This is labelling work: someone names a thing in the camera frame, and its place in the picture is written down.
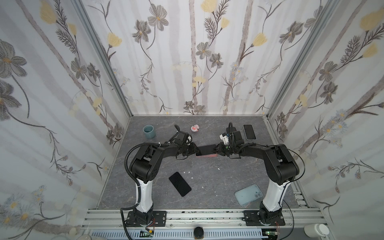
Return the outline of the light blue phone case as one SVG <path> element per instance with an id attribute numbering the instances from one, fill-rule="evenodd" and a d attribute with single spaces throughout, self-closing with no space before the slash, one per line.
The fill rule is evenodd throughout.
<path id="1" fill-rule="evenodd" d="M 247 140 L 256 140 L 257 139 L 254 128 L 252 125 L 245 124 L 245 125 L 243 125 L 243 129 L 244 129 Z"/>

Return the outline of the pink phone case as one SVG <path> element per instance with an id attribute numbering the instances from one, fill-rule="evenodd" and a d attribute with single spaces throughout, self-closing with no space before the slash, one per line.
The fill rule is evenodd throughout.
<path id="1" fill-rule="evenodd" d="M 208 155 L 196 155 L 198 158 L 215 158 L 218 154 L 208 154 Z"/>

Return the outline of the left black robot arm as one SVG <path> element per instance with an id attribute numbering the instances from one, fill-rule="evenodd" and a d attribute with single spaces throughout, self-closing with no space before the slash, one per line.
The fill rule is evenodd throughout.
<path id="1" fill-rule="evenodd" d="M 181 131 L 178 125 L 177 130 L 165 143 L 142 143 L 134 146 L 128 151 L 124 158 L 124 168 L 129 177 L 136 185 L 136 202 L 131 207 L 120 208 L 123 228 L 127 238 L 131 236 L 128 232 L 128 216 L 125 212 L 132 211 L 136 220 L 135 224 L 147 227 L 153 224 L 154 203 L 152 198 L 153 180 L 157 176 L 164 158 L 188 156 L 196 153 L 197 146 L 193 143 L 193 137 Z"/>

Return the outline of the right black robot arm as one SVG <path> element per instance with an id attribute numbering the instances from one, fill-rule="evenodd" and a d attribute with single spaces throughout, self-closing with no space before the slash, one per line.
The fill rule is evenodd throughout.
<path id="1" fill-rule="evenodd" d="M 259 210 L 253 217 L 245 214 L 246 222 L 253 226 L 284 226 L 282 202 L 288 186 L 300 173 L 290 150 L 284 144 L 265 146 L 253 142 L 246 143 L 239 131 L 221 134 L 220 139 L 222 142 L 216 146 L 217 154 L 263 160 L 270 179 Z"/>

